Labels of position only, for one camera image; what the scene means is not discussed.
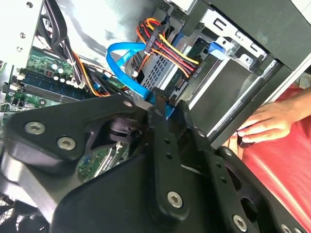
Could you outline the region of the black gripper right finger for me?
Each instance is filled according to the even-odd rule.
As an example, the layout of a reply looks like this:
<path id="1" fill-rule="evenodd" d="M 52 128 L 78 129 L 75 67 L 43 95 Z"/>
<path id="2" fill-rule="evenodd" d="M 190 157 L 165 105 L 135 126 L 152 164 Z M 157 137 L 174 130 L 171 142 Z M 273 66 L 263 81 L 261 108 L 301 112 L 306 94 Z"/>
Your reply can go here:
<path id="1" fill-rule="evenodd" d="M 183 171 L 190 214 L 184 233 L 301 233 L 303 227 L 226 147 L 213 149 L 179 104 Z"/>

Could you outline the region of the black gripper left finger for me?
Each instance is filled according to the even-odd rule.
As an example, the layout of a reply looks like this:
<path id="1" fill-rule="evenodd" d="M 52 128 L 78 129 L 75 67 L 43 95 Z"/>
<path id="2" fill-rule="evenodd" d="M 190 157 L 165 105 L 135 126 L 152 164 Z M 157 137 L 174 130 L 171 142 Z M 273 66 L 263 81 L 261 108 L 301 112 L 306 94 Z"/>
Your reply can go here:
<path id="1" fill-rule="evenodd" d="M 153 104 L 136 105 L 122 95 L 112 95 L 13 114 L 4 129 L 2 175 L 29 197 L 47 220 L 53 220 L 64 197 L 87 183 L 77 177 L 83 156 L 126 142 L 131 159 L 142 135 L 138 125 L 149 118 L 163 119 L 173 133 L 172 123 L 181 124 L 180 103 L 173 110 L 174 119 L 166 115 L 162 93 L 154 92 L 154 98 Z"/>

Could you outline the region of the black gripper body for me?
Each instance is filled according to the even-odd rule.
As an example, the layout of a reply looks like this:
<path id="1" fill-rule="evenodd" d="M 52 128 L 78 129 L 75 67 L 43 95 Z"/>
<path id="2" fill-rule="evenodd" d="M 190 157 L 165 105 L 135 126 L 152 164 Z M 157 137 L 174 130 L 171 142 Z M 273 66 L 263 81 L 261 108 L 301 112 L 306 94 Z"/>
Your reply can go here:
<path id="1" fill-rule="evenodd" d="M 52 233 L 183 233 L 189 214 L 179 137 L 163 119 L 137 126 L 131 159 L 68 193 L 57 206 Z"/>

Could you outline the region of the person's left hand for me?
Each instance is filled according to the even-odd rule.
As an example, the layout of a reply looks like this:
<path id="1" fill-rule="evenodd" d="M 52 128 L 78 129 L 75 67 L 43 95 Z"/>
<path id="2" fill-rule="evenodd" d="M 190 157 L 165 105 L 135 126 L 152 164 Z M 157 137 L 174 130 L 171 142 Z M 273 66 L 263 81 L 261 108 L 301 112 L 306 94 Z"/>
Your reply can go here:
<path id="1" fill-rule="evenodd" d="M 238 144 L 238 135 L 236 132 L 224 142 L 223 146 L 231 149 L 242 160 L 243 149 Z"/>

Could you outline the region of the person's right hand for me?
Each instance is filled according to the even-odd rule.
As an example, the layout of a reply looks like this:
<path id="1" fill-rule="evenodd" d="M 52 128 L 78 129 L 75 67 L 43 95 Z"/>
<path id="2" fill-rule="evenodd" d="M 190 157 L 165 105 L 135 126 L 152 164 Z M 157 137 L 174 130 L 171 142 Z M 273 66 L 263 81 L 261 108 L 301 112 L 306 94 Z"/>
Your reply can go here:
<path id="1" fill-rule="evenodd" d="M 259 143 L 283 138 L 292 125 L 301 119 L 300 113 L 282 102 L 267 104 L 256 110 L 238 129 L 244 143 Z"/>

